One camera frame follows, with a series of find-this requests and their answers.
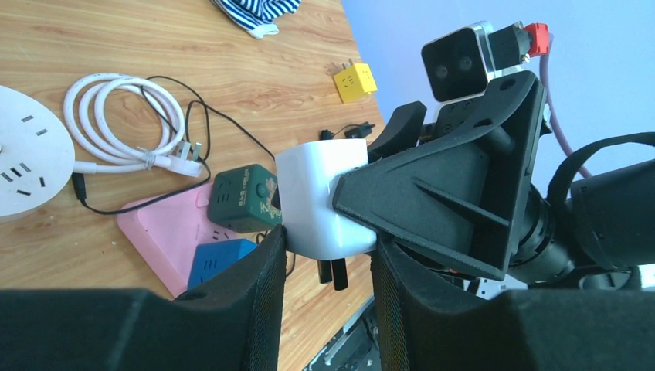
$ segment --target wood grain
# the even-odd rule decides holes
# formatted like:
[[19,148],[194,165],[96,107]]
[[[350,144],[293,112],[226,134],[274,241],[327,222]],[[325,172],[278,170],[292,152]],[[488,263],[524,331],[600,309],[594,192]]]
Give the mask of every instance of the wood grain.
[[[0,84],[62,117],[66,90],[89,73],[175,77],[273,153],[315,140],[322,128],[335,131],[370,121],[379,130],[375,100],[342,104],[331,79],[337,65],[358,60],[341,3],[305,0],[297,14],[277,25],[279,35],[255,40],[205,0],[3,0]],[[173,83],[161,85],[183,107],[192,99]],[[156,145],[158,122],[138,97],[112,93],[105,111],[120,139]],[[201,110],[192,115],[190,132],[193,140],[206,143]],[[209,164],[215,173],[250,163],[273,170],[271,159],[229,122],[212,117],[211,132]],[[78,159],[92,159],[76,150]],[[158,170],[94,175],[87,177],[88,201],[116,209],[190,182]],[[348,268],[351,287],[334,292],[318,284],[315,262],[298,257],[284,295],[280,370],[302,369],[371,294],[368,258],[349,259]],[[69,186],[38,212],[0,225],[0,285],[139,286],[170,298],[115,219],[82,208]]]

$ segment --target striped cloth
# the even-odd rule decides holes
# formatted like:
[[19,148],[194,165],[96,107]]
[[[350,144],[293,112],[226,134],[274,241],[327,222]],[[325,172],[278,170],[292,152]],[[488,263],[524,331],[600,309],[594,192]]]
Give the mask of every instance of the striped cloth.
[[300,0],[212,0],[237,25],[255,39],[276,35],[279,30],[273,19],[295,13]]

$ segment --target green cube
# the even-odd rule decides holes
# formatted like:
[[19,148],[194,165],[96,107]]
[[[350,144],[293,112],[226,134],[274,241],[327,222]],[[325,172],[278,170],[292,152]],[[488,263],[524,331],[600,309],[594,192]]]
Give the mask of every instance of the green cube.
[[277,177],[258,164],[221,172],[214,179],[207,217],[237,233],[270,230],[282,212],[270,204]]

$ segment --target yellow plug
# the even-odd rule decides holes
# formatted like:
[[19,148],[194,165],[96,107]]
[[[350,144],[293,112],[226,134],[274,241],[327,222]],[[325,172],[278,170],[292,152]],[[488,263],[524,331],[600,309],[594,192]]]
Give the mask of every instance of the yellow plug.
[[368,64],[353,63],[352,60],[350,66],[344,65],[344,70],[334,75],[334,83],[344,103],[360,100],[378,89]]

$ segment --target pink case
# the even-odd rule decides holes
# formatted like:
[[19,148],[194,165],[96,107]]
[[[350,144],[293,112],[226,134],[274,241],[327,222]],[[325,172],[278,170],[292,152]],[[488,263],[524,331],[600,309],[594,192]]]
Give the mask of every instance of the pink case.
[[[187,289],[199,244],[236,237],[207,219],[211,191],[212,184],[206,184],[117,217],[120,229],[173,297]],[[124,209],[148,200],[128,203]]]

